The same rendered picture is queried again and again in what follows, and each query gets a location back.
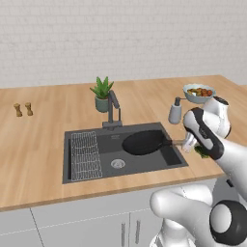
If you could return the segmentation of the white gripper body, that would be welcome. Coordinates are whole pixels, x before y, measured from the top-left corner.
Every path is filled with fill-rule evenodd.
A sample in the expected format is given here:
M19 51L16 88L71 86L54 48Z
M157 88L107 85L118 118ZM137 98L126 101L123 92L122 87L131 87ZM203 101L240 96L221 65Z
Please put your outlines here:
M190 152L195 147L196 144L197 144L197 139L194 137L192 133L187 132L185 135L185 139L182 141L181 148L186 152Z

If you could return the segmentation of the green sponge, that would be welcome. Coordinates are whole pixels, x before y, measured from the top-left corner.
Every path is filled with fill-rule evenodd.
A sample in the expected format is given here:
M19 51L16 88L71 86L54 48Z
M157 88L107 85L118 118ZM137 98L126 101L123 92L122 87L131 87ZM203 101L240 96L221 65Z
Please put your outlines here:
M209 155L206 154L201 146L194 147L194 150L201 156L201 158L209 158Z

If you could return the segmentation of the black frying pan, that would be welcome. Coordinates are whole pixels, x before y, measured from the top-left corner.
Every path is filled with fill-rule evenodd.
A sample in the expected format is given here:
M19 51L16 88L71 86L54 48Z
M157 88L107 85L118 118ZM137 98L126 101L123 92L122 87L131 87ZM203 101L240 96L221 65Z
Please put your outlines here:
M123 149L132 155L146 155L162 147L182 146L183 140L169 140L161 130L136 132L123 140Z

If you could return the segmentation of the silver sink drain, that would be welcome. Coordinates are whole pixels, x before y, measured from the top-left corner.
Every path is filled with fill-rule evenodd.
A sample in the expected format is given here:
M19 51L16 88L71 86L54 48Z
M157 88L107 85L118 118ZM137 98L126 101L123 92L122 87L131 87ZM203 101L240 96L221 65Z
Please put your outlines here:
M122 159L114 159L111 162L111 166L114 169L121 169L121 168L123 168L125 166L125 162Z

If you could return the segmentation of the dark grey sink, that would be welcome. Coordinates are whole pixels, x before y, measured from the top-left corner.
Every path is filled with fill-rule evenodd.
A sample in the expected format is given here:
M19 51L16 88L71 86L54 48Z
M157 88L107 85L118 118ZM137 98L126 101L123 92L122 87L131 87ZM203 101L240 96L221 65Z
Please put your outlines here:
M132 174L140 174L166 169L174 169L187 166L187 162L177 147L162 147L160 150L147 155L132 155L123 149L123 140L139 131L161 130L167 139L171 139L161 123L143 123L116 127L113 131L96 128L66 131L64 138L64 165L63 184L86 181L71 180L71 134L76 132L96 133L97 146L101 164L102 178L112 178ZM111 162L114 159L122 159L125 166L121 169L114 169Z

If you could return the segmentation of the grey soap dispenser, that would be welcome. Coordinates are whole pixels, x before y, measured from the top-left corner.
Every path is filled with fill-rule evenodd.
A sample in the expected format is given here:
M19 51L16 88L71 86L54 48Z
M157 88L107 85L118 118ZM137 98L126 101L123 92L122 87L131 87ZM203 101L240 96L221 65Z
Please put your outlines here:
M175 102L171 105L168 121L170 124L179 124L181 121L181 104L186 101L186 97L181 98L177 96Z

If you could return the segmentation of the grey bowl of fruit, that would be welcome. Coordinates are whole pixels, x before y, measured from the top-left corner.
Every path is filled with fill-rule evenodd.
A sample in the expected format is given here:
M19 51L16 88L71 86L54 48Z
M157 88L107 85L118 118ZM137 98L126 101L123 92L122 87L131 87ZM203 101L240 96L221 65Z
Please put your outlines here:
M187 84L183 86L185 97L193 103L204 104L216 95L213 88L201 84Z

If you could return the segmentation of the dark grey tap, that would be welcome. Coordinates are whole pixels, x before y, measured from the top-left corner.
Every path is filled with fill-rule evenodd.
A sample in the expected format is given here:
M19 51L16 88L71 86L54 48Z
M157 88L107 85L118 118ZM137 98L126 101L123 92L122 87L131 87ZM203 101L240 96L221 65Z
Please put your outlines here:
M116 108L119 110L118 112L118 119L115 121L113 119L114 115L113 115L113 108ZM117 100L117 97L114 93L113 90L110 90L108 93L108 121L107 122L103 122L102 123L102 127L113 131L116 127L122 127L123 123L122 123L122 119L121 119L121 107L120 104Z

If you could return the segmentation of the grey cupboard door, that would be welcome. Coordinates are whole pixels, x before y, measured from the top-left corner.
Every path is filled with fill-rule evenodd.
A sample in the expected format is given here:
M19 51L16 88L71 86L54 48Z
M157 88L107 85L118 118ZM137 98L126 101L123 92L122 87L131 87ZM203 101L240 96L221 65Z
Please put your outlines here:
M128 247L127 213L40 227L44 247L122 247L122 223Z
M0 234L0 247L43 247L36 230Z
M152 239L159 233L162 219L150 209L142 209L129 213L129 247L150 247ZM139 244L135 244L136 221L141 221Z

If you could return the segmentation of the green plant in grey pot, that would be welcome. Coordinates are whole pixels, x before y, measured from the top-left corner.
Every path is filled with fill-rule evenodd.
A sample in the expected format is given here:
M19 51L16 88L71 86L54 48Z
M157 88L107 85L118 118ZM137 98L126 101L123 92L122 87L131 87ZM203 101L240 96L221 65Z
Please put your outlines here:
M108 77L101 80L96 78L96 85L91 88L91 91L95 94L96 110L100 113L106 113L108 111L108 94L113 86L113 83L109 82Z

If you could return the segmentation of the grey drawer front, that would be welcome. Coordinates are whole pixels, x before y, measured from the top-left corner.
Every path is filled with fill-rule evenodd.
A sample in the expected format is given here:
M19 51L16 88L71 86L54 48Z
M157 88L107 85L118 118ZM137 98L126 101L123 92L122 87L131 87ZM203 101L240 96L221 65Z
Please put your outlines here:
M32 207L39 228L95 219L150 207L151 190L127 192L48 206Z
M34 227L29 208L0 212L0 234L30 230Z

